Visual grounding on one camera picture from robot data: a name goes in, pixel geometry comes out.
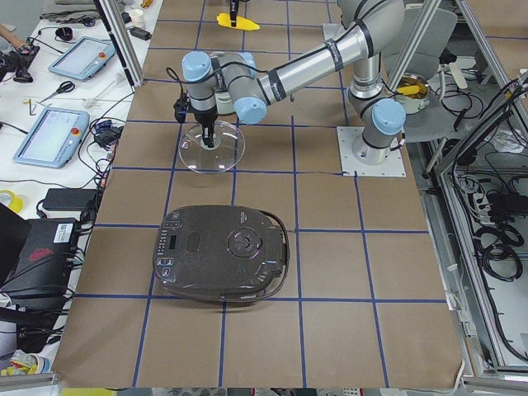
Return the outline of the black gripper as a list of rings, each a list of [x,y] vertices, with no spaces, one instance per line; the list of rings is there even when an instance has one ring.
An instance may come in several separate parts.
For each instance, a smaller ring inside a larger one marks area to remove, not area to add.
[[[231,27],[237,26],[239,0],[229,1],[229,21]],[[208,149],[215,147],[215,121],[218,118],[218,109],[215,94],[211,93],[204,98],[195,98],[188,94],[189,111],[201,125],[201,141]]]

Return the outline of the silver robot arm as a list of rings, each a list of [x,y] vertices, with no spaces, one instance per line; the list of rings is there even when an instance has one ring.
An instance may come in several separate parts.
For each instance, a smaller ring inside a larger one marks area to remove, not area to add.
[[[364,123],[361,147],[388,150],[406,119],[403,106],[382,93],[381,52],[400,32],[402,1],[339,1],[343,32],[308,52],[267,71],[256,69],[247,52],[210,56],[187,53],[181,61],[184,84],[175,102],[174,117],[182,123],[192,114],[202,139],[213,144],[218,118],[215,93],[227,92],[238,119],[255,125],[266,117],[268,106],[286,99],[347,65],[353,67],[348,98]]]

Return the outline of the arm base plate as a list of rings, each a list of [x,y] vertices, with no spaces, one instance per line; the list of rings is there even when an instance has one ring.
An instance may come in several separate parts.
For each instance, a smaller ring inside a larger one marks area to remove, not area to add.
[[[337,127],[342,173],[350,177],[406,177],[398,141],[388,148],[371,148],[363,140],[363,127]]]

